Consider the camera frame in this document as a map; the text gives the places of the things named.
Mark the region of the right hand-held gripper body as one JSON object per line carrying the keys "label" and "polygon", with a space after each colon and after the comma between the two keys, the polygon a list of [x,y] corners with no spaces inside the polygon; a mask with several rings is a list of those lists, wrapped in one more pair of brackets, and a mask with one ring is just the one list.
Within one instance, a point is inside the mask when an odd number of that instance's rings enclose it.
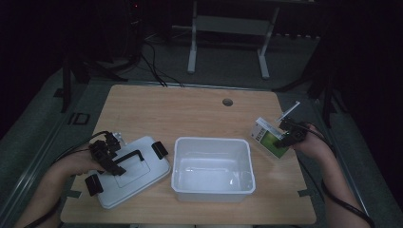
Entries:
{"label": "right hand-held gripper body", "polygon": [[296,143],[301,143],[305,140],[307,135],[307,126],[304,123],[297,123],[294,119],[289,117],[289,114],[300,105],[299,101],[295,101],[295,104],[284,111],[281,116],[277,119],[279,123],[279,128],[284,131],[280,139],[292,138]]}

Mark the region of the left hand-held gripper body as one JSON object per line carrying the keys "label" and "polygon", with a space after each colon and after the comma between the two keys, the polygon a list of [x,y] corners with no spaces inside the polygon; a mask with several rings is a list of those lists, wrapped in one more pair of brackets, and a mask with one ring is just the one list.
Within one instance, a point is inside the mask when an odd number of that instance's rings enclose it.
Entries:
{"label": "left hand-held gripper body", "polygon": [[120,141],[115,135],[108,131],[103,131],[105,139],[97,140],[89,146],[92,158],[98,163],[113,162],[117,152],[121,149]]}

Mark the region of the green and white carton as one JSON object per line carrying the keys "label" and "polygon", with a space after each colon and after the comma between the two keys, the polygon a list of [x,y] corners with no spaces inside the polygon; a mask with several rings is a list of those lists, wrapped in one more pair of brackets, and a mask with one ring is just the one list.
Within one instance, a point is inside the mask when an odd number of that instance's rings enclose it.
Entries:
{"label": "green and white carton", "polygon": [[262,117],[256,119],[250,135],[256,142],[278,159],[280,159],[288,150],[288,147],[275,146],[275,143],[279,143],[283,136],[275,127],[265,121]]}

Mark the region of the white lid with black handle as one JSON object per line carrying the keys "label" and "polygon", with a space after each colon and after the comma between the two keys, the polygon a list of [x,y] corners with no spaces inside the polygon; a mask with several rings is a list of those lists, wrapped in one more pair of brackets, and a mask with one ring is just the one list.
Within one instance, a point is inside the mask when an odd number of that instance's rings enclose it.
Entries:
{"label": "white lid with black handle", "polygon": [[118,166],[125,170],[122,175],[90,171],[85,179],[88,193],[97,196],[105,209],[138,195],[168,175],[171,169],[165,147],[149,136],[123,145],[117,153]]}

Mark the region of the white plastic storage box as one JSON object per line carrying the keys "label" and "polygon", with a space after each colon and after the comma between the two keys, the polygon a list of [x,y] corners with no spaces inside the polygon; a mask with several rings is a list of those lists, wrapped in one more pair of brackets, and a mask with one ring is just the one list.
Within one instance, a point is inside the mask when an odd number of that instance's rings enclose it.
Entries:
{"label": "white plastic storage box", "polygon": [[178,138],[171,187],[180,201],[241,202],[256,190],[249,143],[244,139]]}

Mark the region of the person's right hand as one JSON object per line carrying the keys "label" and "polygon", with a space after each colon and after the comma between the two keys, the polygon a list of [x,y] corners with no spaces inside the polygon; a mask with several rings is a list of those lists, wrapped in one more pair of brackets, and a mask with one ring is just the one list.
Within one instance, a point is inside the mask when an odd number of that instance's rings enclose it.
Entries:
{"label": "person's right hand", "polygon": [[308,125],[308,129],[305,140],[294,144],[292,148],[316,161],[332,155],[330,147],[322,140],[322,134],[312,124]]}

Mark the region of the person's left hand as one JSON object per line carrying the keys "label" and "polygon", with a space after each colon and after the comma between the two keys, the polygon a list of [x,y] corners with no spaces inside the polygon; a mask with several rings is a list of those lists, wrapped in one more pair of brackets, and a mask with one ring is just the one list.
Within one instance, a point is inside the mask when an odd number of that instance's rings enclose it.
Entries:
{"label": "person's left hand", "polygon": [[88,144],[75,149],[71,154],[53,164],[52,167],[58,174],[66,177],[82,175],[90,170],[104,171],[104,168],[93,160]]}

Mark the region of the black floor stand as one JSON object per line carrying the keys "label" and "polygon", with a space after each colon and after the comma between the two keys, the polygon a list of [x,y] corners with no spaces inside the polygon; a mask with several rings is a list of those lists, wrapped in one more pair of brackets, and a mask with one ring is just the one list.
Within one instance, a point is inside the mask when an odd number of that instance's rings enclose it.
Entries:
{"label": "black floor stand", "polygon": [[311,82],[307,90],[310,99],[318,99],[323,96],[321,118],[328,128],[331,128],[331,112],[335,111],[332,105],[336,77],[341,70],[342,64],[337,61],[309,61],[302,71],[302,75],[293,82],[274,88],[274,92],[286,92]]}
{"label": "black floor stand", "polygon": [[111,80],[127,82],[127,79],[116,75],[110,69],[107,69],[96,61],[91,60],[84,54],[71,52],[67,55],[62,64],[62,87],[58,88],[54,94],[55,97],[60,97],[63,100],[61,108],[62,113],[67,112],[71,103],[71,75],[74,75],[79,83],[85,84],[90,79],[86,72],[88,67],[93,68],[95,71]]}

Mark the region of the white metal stand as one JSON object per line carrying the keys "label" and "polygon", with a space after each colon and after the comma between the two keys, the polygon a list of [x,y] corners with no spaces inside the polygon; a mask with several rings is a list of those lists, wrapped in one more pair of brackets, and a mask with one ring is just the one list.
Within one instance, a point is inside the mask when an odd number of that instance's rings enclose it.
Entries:
{"label": "white metal stand", "polygon": [[191,46],[188,57],[187,72],[193,74],[196,71],[198,31],[257,35],[264,37],[264,42],[257,50],[257,55],[261,77],[263,80],[267,80],[270,77],[270,74],[266,61],[266,50],[273,34],[278,14],[279,7],[274,7],[273,12],[267,20],[203,15],[198,13],[198,0],[193,0]]}

